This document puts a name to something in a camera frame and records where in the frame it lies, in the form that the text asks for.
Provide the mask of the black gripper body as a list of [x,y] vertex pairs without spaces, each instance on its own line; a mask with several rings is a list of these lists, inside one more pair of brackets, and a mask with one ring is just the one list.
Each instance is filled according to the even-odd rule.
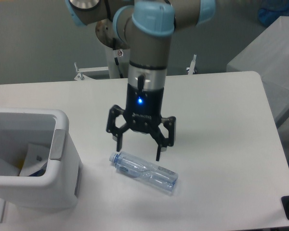
[[131,130],[159,134],[164,89],[146,90],[145,77],[140,75],[136,86],[128,84],[124,118]]

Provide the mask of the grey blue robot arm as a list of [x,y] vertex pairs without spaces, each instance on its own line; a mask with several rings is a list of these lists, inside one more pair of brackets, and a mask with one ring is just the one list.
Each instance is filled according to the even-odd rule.
[[171,38],[177,30],[210,20],[216,2],[68,0],[66,6],[77,25],[109,20],[115,39],[130,49],[126,107],[114,105],[106,126],[117,142],[117,151],[127,130],[151,135],[158,153],[173,146],[176,118],[161,115]]

